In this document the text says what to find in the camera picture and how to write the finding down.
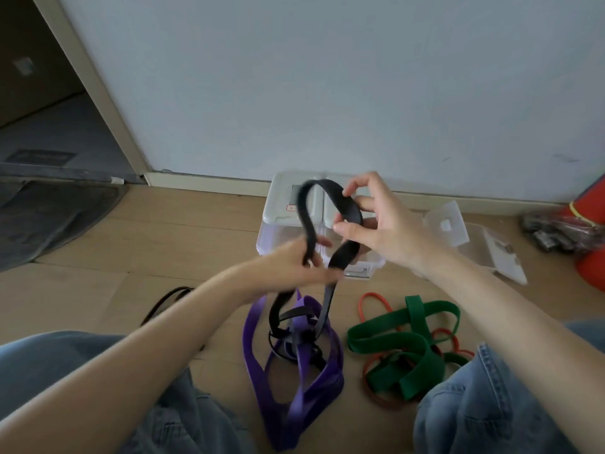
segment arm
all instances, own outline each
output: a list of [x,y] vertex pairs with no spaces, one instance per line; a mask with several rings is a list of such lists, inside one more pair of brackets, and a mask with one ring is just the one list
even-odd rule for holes
[[601,452],[605,355],[493,274],[437,242],[375,172],[354,178],[343,194],[361,186],[369,186],[374,197],[356,201],[376,218],[363,228],[337,217],[334,230],[450,294],[570,441],[582,452]]
[[319,255],[317,267],[301,266],[305,250],[299,239],[211,278],[0,421],[0,452],[115,452],[236,308],[268,292],[337,281],[342,271],[319,267]]

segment green resistance band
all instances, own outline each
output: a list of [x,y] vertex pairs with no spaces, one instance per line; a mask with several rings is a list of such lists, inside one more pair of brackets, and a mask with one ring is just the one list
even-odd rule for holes
[[[347,343],[355,353],[393,351],[366,375],[370,389],[383,392],[399,388],[404,400],[426,393],[443,381],[445,364],[463,366],[468,360],[454,352],[441,355],[437,343],[448,341],[456,334],[460,323],[460,309],[449,301],[422,303],[416,296],[405,297],[406,308],[389,312],[349,329]],[[456,316],[452,334],[434,340],[427,325],[427,317],[449,312]],[[388,332],[410,324],[411,332]]]

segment door frame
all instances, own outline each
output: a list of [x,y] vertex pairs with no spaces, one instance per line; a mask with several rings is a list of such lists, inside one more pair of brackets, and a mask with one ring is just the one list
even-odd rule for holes
[[33,0],[137,175],[152,171],[59,0]]

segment floor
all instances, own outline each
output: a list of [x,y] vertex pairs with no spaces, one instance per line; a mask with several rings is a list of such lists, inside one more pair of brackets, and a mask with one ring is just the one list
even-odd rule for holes
[[[7,163],[20,149],[67,153],[64,165]],[[0,129],[0,174],[140,182],[95,104],[78,94]]]
[[[132,186],[110,215],[69,245],[36,263],[0,274],[0,343],[57,329],[99,333],[133,331],[168,290],[197,285],[238,261],[255,256],[264,198]],[[588,286],[561,255],[545,255],[530,246],[513,217],[466,215],[510,238],[529,284],[511,284],[559,320],[605,315],[605,294]],[[342,338],[358,322],[356,303],[367,291],[385,296],[394,308],[405,295],[425,301],[447,295],[405,269],[387,265],[370,281],[345,280],[337,287],[330,311]],[[306,291],[320,297],[321,287]],[[191,363],[195,383],[237,413],[251,427],[261,451],[269,451],[260,414],[241,352],[241,330],[247,308],[234,313]],[[366,304],[366,315],[382,313]],[[451,326],[451,319],[431,319],[431,326]],[[462,317],[461,345],[472,349],[481,338]],[[268,355],[264,332],[257,334],[255,353]],[[297,452],[321,450],[351,453],[412,450],[415,408],[391,412],[369,402],[360,388],[363,357],[345,353],[343,394],[302,436]],[[291,376],[291,379],[275,379]],[[296,370],[281,363],[272,374],[278,398],[293,394]]]

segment hand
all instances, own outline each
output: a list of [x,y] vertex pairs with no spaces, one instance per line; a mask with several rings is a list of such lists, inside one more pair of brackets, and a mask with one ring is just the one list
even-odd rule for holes
[[[331,247],[332,242],[325,236],[317,236],[320,245]],[[336,268],[324,268],[321,256],[315,252],[312,265],[303,266],[307,240],[300,237],[276,248],[275,251],[255,258],[240,267],[241,277],[252,285],[256,295],[269,292],[294,290],[313,284],[336,283],[343,271]]]
[[445,250],[443,244],[395,197],[376,172],[353,178],[343,196],[351,196],[363,186],[369,187],[373,197],[358,196],[355,202],[363,211],[374,212],[376,218],[367,218],[359,226],[343,221],[337,213],[334,231],[362,244],[360,253],[372,249],[397,265],[425,274],[433,257]]

